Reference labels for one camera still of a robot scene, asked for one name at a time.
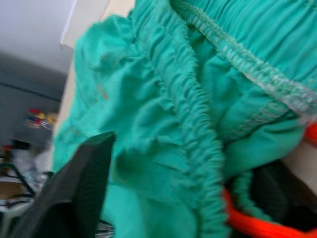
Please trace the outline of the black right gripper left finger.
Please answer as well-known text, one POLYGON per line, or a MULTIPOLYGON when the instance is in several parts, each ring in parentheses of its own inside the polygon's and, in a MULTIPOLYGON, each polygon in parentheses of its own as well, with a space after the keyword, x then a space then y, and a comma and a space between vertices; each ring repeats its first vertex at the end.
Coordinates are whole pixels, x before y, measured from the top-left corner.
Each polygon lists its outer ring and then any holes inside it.
POLYGON ((93 238, 106 196, 115 134, 83 142, 44 186, 12 231, 14 238, 93 238))

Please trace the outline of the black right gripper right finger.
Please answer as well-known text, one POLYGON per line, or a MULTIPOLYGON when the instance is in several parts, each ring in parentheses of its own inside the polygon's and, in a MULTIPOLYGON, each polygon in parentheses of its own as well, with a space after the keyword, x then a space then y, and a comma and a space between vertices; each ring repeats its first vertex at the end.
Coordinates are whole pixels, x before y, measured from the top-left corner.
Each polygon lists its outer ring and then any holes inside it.
POLYGON ((317 196, 281 161, 254 170, 252 200, 284 226, 298 230, 317 227, 317 196))

